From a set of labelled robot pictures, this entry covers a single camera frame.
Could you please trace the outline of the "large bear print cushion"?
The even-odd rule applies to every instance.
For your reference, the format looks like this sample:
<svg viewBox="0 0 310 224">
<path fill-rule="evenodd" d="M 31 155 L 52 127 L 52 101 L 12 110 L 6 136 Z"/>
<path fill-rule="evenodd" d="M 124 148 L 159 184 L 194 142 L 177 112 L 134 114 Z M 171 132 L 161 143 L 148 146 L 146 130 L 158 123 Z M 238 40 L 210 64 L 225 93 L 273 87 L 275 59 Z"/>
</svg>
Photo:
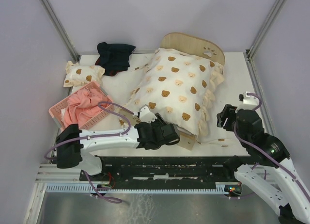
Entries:
<svg viewBox="0 0 310 224">
<path fill-rule="evenodd" d="M 197 138 L 209 134 L 208 110 L 215 100 L 216 88 L 225 80 L 222 64 L 175 49 L 158 48 L 142 70 L 144 75 L 126 108 L 136 112 L 148 105 L 165 121 Z"/>
</svg>

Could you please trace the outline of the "wooden pet bed frame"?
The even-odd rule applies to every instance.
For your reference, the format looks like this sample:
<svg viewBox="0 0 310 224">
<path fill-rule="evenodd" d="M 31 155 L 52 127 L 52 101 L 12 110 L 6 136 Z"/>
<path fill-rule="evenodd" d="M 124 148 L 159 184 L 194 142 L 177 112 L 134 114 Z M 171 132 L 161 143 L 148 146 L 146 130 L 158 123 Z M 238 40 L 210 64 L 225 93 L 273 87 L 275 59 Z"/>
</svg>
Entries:
<svg viewBox="0 0 310 224">
<path fill-rule="evenodd" d="M 178 32 L 169 33 L 164 36 L 159 48 L 175 49 L 186 54 L 195 55 L 218 62 L 223 66 L 225 65 L 225 56 L 220 47 L 213 42 L 188 34 Z M 199 138 L 180 127 L 179 129 L 181 131 L 181 140 L 178 145 L 182 148 L 192 150 L 194 144 L 199 143 Z"/>
</svg>

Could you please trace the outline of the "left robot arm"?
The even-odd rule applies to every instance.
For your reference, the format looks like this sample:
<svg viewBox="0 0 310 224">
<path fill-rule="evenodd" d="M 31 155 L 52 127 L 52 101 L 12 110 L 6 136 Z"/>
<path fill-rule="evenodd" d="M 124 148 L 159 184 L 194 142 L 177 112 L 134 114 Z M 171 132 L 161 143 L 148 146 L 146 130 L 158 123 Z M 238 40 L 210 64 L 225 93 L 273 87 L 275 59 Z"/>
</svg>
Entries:
<svg viewBox="0 0 310 224">
<path fill-rule="evenodd" d="M 56 165 L 60 169 L 78 168 L 96 180 L 107 176 L 99 156 L 92 152 L 130 148 L 157 150 L 180 141 L 176 125 L 157 116 L 153 122 L 140 122 L 127 129 L 109 131 L 80 130 L 77 124 L 67 127 L 56 139 Z"/>
</svg>

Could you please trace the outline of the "pink plastic basket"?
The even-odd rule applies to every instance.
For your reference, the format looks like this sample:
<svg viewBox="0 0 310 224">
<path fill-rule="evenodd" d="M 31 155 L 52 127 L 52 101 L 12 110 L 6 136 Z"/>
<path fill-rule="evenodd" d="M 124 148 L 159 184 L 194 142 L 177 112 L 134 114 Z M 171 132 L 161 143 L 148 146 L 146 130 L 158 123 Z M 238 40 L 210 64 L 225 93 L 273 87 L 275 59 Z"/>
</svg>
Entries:
<svg viewBox="0 0 310 224">
<path fill-rule="evenodd" d="M 92 81 L 86 84 L 85 86 L 80 87 L 80 89 L 87 89 L 87 90 L 96 89 L 97 91 L 103 93 L 108 98 L 109 102 L 112 101 L 111 97 L 95 81 Z M 69 95 L 68 97 L 66 97 L 65 99 L 63 99 L 62 101 L 60 101 L 59 103 L 57 103 L 56 105 L 52 106 L 49 109 L 49 113 L 51 117 L 53 118 L 57 126 L 60 128 L 60 130 L 62 131 L 65 130 L 66 128 L 62 122 L 62 109 L 67 107 L 68 98 L 72 96 L 73 94 L 75 94 L 78 90 L 76 90 L 74 93 L 72 93 L 71 95 Z M 102 110 L 97 116 L 93 117 L 88 122 L 86 122 L 83 126 L 79 127 L 79 129 L 91 129 L 93 126 L 99 123 L 102 119 L 104 119 L 107 115 L 109 115 L 109 113 L 105 110 Z"/>
</svg>

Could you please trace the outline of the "pink cloth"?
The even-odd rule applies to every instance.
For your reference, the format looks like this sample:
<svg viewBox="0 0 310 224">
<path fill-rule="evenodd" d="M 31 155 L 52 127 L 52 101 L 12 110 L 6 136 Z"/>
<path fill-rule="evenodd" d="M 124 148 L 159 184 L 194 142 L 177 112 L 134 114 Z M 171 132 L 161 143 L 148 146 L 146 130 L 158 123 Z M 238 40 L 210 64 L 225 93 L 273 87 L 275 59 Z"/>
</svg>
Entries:
<svg viewBox="0 0 310 224">
<path fill-rule="evenodd" d="M 62 109 L 62 122 L 65 127 L 71 124 L 83 126 L 102 110 L 98 107 L 101 101 L 109 99 L 96 89 L 80 89 L 67 100 L 67 107 Z"/>
</svg>

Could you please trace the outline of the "dark navy garment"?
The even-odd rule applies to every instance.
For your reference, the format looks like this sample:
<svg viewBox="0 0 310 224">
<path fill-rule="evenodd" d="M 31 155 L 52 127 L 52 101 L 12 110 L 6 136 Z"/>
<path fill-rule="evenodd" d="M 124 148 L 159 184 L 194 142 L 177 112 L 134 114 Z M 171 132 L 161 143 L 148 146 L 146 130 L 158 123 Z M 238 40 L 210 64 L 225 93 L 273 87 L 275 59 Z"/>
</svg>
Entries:
<svg viewBox="0 0 310 224">
<path fill-rule="evenodd" d="M 95 65 L 105 69 L 105 76 L 113 77 L 119 72 L 128 70 L 130 67 L 129 57 L 135 49 L 135 46 L 128 44 L 99 43 L 97 45 L 99 58 Z"/>
</svg>

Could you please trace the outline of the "small bear print pillow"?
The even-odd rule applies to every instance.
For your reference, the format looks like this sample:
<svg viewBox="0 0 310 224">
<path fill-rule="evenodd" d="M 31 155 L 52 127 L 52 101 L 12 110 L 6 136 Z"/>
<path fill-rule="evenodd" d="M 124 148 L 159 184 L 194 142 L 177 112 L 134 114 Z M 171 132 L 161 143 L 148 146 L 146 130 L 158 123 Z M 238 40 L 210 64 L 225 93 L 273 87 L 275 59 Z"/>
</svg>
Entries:
<svg viewBox="0 0 310 224">
<path fill-rule="evenodd" d="M 84 86 L 92 81 L 100 84 L 101 77 L 105 73 L 105 69 L 99 65 L 80 65 L 72 61 L 67 62 L 65 71 L 64 87 Z"/>
</svg>

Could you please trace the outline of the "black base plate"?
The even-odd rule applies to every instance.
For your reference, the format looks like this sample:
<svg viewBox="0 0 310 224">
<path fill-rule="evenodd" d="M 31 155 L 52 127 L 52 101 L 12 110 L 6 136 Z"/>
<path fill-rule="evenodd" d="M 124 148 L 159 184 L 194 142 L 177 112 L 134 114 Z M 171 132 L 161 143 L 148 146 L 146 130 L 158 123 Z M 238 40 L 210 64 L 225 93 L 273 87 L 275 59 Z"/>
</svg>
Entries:
<svg viewBox="0 0 310 224">
<path fill-rule="evenodd" d="M 102 172 L 92 183 L 113 189 L 213 189 L 216 183 L 238 184 L 233 170 L 242 163 L 253 165 L 251 157 L 101 157 Z"/>
</svg>

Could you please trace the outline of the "right aluminium frame post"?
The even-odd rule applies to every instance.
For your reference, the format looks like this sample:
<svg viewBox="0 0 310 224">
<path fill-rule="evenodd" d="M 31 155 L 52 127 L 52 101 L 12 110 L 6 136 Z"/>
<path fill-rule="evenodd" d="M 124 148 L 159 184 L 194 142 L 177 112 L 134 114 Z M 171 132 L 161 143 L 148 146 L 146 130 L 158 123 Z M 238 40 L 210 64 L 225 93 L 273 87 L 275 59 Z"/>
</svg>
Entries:
<svg viewBox="0 0 310 224">
<path fill-rule="evenodd" d="M 252 61 L 257 54 L 259 47 L 266 38 L 269 30 L 271 29 L 273 23 L 276 21 L 278 15 L 280 14 L 282 8 L 284 7 L 287 0 L 276 0 L 270 9 L 266 19 L 264 20 L 262 26 L 260 27 L 251 47 L 247 50 L 246 55 L 249 61 Z"/>
</svg>

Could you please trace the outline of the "aluminium frame post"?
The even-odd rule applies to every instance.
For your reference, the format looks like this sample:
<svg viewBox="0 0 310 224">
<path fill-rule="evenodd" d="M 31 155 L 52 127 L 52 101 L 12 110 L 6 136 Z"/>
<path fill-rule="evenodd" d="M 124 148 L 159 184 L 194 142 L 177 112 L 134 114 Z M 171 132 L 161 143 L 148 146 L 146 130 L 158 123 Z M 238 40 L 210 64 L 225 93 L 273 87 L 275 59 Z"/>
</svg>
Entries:
<svg viewBox="0 0 310 224">
<path fill-rule="evenodd" d="M 287 0 L 276 0 L 270 9 L 266 19 L 264 20 L 262 26 L 260 27 L 251 47 L 247 50 L 246 55 L 249 61 L 252 61 L 257 54 L 259 47 L 266 38 L 269 30 L 271 29 L 273 23 L 276 21 L 278 15 L 280 14 L 282 8 L 284 7 Z"/>
<path fill-rule="evenodd" d="M 65 28 L 63 27 L 62 23 L 60 22 L 59 18 L 57 17 L 51 3 L 49 0 L 39 0 L 45 9 L 49 19 L 51 20 L 55 30 L 57 31 L 60 39 L 62 40 L 63 44 L 65 45 L 67 51 L 69 52 L 71 58 L 74 62 L 78 62 L 80 60 L 80 55 L 76 51 L 72 41 L 70 40 Z"/>
</svg>

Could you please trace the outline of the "left aluminium frame post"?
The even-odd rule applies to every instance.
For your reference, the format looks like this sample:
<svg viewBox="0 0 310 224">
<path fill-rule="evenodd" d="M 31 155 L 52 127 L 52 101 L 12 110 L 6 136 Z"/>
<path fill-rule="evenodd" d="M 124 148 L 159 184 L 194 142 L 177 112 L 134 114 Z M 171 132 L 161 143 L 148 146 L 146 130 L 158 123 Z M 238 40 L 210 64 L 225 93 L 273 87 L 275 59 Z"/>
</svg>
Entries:
<svg viewBox="0 0 310 224">
<path fill-rule="evenodd" d="M 60 22 L 59 18 L 57 17 L 51 3 L 49 0 L 39 0 L 45 9 L 49 19 L 51 20 L 55 30 L 57 31 L 60 39 L 62 40 L 63 44 L 65 45 L 67 51 L 69 52 L 71 58 L 74 62 L 78 62 L 80 60 L 80 55 L 76 51 L 72 41 L 70 40 L 65 28 L 63 27 L 62 23 Z"/>
</svg>

